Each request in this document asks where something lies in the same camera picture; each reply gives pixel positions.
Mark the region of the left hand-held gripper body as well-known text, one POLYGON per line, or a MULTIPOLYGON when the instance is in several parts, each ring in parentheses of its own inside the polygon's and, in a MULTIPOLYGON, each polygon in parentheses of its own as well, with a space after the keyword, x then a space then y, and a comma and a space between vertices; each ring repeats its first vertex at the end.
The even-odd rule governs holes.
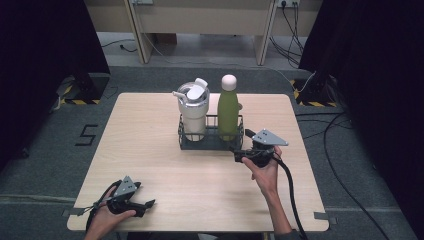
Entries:
POLYGON ((125 176, 123 180, 114 183, 115 189, 110 194, 107 200, 107 207, 113 214, 121 214, 128 210, 134 210, 140 204, 132 203, 131 197, 135 194, 141 183, 134 183, 129 176, 125 176))

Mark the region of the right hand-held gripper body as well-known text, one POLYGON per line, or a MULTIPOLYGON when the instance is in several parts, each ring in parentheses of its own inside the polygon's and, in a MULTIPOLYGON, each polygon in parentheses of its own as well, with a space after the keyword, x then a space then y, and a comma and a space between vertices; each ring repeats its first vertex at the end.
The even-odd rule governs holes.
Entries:
POLYGON ((289 143, 267 129, 263 129, 252 136, 253 156, 251 160, 260 168, 265 167, 274 155, 275 146, 288 146, 289 143))

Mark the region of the green bottle with white cap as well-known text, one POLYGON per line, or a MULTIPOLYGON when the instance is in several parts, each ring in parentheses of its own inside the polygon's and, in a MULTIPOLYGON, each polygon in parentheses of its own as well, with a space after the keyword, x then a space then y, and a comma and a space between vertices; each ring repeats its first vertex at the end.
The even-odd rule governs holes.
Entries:
POLYGON ((231 141, 238 130, 239 104, 236 94, 237 78, 227 74, 221 80, 221 93, 218 100, 218 133, 222 140, 231 141))

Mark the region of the black wire basket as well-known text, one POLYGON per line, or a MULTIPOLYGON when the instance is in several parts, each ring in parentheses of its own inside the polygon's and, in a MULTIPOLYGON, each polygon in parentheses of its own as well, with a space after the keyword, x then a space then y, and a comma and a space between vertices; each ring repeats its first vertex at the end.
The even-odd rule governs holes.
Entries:
POLYGON ((240 150, 243 145, 244 137, 243 116, 238 116, 237 132, 232 140, 224 141, 219 135, 216 115, 206 116, 206 128, 204 133, 186 133, 183 117, 180 117, 178 135, 181 150, 240 150))

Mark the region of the white tumbler with straw lid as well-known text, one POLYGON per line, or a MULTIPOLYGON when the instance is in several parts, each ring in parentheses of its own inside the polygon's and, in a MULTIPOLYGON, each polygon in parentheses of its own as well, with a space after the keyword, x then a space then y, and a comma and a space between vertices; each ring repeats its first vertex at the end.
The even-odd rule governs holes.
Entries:
POLYGON ((172 94, 178 100, 182 115, 183 134, 189 141, 200 141, 206 133, 206 114, 209 111, 208 83, 196 78, 181 85, 172 94))

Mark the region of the person's right hand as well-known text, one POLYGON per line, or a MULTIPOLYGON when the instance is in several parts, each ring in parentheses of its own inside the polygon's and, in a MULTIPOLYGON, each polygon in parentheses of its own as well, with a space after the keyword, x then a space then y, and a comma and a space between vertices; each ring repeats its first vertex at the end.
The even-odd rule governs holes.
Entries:
POLYGON ((278 168, 279 164, 271 160, 265 167, 256 166, 247 157, 242 158, 242 163, 252 172, 251 179, 255 180, 266 199, 278 195, 278 168))

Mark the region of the person's left hand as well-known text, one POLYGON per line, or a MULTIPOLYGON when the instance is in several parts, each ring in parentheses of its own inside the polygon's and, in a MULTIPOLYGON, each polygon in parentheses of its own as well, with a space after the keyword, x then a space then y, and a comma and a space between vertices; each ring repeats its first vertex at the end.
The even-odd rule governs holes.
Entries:
POLYGON ((136 214, 134 210, 128 210, 121 214, 113 214, 109 211, 106 202, 102 201, 91 221, 86 234, 107 235, 115 229, 124 220, 133 217, 136 214))

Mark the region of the grey tape strip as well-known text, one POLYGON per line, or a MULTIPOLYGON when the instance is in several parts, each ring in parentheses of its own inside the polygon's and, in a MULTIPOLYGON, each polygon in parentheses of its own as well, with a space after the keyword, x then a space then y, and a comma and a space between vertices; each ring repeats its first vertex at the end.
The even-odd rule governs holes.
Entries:
POLYGON ((71 208, 71 209, 65 209, 65 210, 63 210, 63 212, 62 212, 62 216, 63 216, 63 217, 69 217, 69 216, 72 216, 72 215, 75 215, 75 216, 81 216, 81 215, 83 215, 83 214, 84 214, 84 212, 85 212, 85 208, 71 208))
POLYGON ((317 220, 327 220, 330 225, 337 225, 337 218, 331 217, 328 213, 325 212, 314 212, 314 218, 317 220))

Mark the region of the black stand base hazard tape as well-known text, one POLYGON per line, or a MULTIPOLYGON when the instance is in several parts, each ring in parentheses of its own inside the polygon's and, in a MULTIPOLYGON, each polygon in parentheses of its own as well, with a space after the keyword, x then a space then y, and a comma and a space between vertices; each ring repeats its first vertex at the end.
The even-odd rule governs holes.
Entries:
POLYGON ((99 104, 110 80, 107 73, 88 73, 83 79, 69 76, 58 89, 60 104, 90 105, 99 104))
POLYGON ((302 106, 336 107, 334 95, 325 83, 315 83, 314 75, 290 81, 296 103, 302 106))

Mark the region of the beige desk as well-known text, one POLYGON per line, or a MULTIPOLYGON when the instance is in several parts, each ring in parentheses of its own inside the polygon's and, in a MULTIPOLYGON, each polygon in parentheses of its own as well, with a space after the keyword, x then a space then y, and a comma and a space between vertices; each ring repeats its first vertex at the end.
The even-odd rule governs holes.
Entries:
POLYGON ((269 38, 295 32, 307 37, 323 0, 300 0, 279 8, 277 0, 83 0, 98 32, 133 34, 139 61, 150 61, 151 41, 158 33, 242 35, 253 38, 256 63, 265 63, 269 38))

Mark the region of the black curtain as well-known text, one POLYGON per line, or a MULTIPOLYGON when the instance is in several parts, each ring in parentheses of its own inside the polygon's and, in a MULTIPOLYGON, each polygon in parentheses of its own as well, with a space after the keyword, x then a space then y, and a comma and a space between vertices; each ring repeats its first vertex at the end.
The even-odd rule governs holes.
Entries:
POLYGON ((0 171, 30 141, 68 76, 108 64, 84 0, 0 0, 0 171))
POLYGON ((300 66, 336 78, 371 158, 424 240, 424 0, 323 0, 300 66))

